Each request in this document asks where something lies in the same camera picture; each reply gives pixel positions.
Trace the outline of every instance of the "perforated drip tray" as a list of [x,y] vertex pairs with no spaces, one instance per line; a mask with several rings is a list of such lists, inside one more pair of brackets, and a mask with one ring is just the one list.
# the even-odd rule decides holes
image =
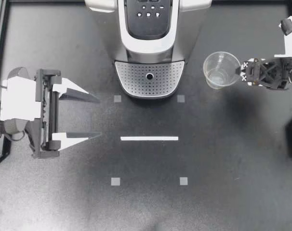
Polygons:
[[169,64],[130,64],[115,62],[127,94],[138,98],[163,98],[175,92],[184,70],[184,61]]

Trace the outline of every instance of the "control panel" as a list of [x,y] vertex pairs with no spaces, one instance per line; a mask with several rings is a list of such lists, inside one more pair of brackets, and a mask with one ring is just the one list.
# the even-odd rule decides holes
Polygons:
[[125,9],[132,37],[154,40],[169,32],[172,0],[126,0]]

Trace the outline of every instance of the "clear plastic cup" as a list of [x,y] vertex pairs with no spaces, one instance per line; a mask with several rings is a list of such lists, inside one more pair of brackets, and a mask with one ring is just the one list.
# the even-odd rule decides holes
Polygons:
[[228,52],[215,52],[209,55],[203,65],[208,85],[213,89],[231,86],[239,79],[240,62]]

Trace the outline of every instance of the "black tabletop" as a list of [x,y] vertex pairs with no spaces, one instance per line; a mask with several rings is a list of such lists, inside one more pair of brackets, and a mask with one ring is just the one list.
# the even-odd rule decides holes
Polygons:
[[288,15],[283,4],[212,6],[176,94],[141,101],[122,91],[84,5],[13,4],[2,78],[60,69],[101,100],[61,102],[60,131],[103,135],[48,160],[33,159],[26,138],[13,143],[0,164],[0,230],[292,231],[292,86],[212,90],[202,72],[215,51],[284,53]]

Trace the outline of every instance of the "coffee maker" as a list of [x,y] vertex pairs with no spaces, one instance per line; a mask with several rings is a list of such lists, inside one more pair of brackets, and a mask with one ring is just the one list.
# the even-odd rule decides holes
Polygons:
[[172,95],[212,0],[85,0],[124,91]]

